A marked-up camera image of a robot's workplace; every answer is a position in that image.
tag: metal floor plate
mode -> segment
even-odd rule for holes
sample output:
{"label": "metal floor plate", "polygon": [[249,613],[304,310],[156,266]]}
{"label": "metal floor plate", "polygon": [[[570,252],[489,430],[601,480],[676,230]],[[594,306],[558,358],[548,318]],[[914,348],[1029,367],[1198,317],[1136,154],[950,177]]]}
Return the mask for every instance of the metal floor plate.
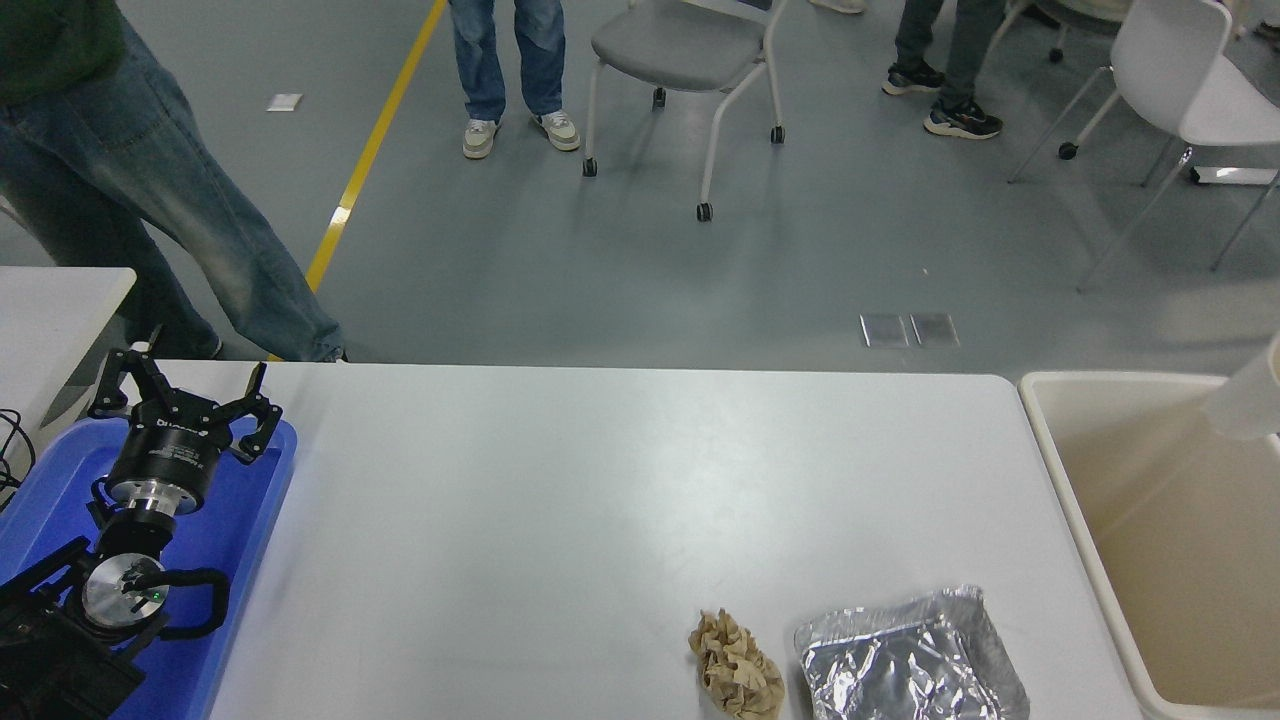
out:
{"label": "metal floor plate", "polygon": [[859,315],[867,347],[910,347],[901,315]]}
{"label": "metal floor plate", "polygon": [[946,313],[913,314],[911,328],[920,347],[960,347],[956,327]]}

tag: crumpled paper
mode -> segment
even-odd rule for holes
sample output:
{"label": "crumpled paper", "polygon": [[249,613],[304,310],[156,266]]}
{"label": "crumpled paper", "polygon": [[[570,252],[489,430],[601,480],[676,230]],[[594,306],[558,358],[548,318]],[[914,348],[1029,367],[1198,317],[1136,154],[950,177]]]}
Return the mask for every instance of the crumpled paper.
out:
{"label": "crumpled paper", "polygon": [[740,720],[777,720],[786,694],[782,674],[723,607],[719,615],[703,611],[689,647],[698,655],[703,688],[717,707]]}

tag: white sneaker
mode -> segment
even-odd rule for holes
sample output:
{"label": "white sneaker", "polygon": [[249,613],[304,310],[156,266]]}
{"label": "white sneaker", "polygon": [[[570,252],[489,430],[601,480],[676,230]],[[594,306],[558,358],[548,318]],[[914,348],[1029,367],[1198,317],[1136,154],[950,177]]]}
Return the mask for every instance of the white sneaker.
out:
{"label": "white sneaker", "polygon": [[498,135],[498,123],[493,120],[467,120],[467,131],[462,133],[462,154],[471,160],[488,158],[493,152],[493,136]]}
{"label": "white sneaker", "polygon": [[577,137],[577,128],[573,127],[573,120],[568,119],[564,110],[556,110],[545,115],[534,115],[534,122],[538,123],[538,127],[543,128],[543,132],[547,133],[547,140],[550,141],[552,147],[556,150],[570,152],[577,150],[577,146],[582,143]]}
{"label": "white sneaker", "polygon": [[846,15],[856,15],[867,10],[865,0],[809,0],[819,8],[827,8],[828,10],[835,10],[837,13],[844,13]]}

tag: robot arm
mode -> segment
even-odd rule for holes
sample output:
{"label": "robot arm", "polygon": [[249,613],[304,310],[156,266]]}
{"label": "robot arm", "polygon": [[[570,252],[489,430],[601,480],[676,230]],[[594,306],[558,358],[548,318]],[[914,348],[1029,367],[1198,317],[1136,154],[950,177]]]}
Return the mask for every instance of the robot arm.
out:
{"label": "robot arm", "polygon": [[[129,432],[91,488],[97,542],[76,538],[0,585],[0,720],[105,720],[142,683],[133,659],[154,639],[221,626],[227,575],[169,570],[161,556],[177,518],[205,505],[223,451],[243,464],[265,452],[282,415],[261,393],[265,369],[253,369],[243,397],[219,405],[170,387],[146,351],[110,351],[88,415],[127,416]],[[132,407],[125,377],[141,397]],[[233,446],[230,424],[244,416],[257,427]],[[209,619],[168,626],[170,589],[193,585],[212,591]]]}

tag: aluminum foil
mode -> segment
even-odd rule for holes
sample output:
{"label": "aluminum foil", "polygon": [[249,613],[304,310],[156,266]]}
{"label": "aluminum foil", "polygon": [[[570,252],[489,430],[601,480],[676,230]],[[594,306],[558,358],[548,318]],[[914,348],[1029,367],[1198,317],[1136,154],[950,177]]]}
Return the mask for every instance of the aluminum foil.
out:
{"label": "aluminum foil", "polygon": [[817,720],[1027,720],[1030,702],[982,606],[947,588],[796,629]]}

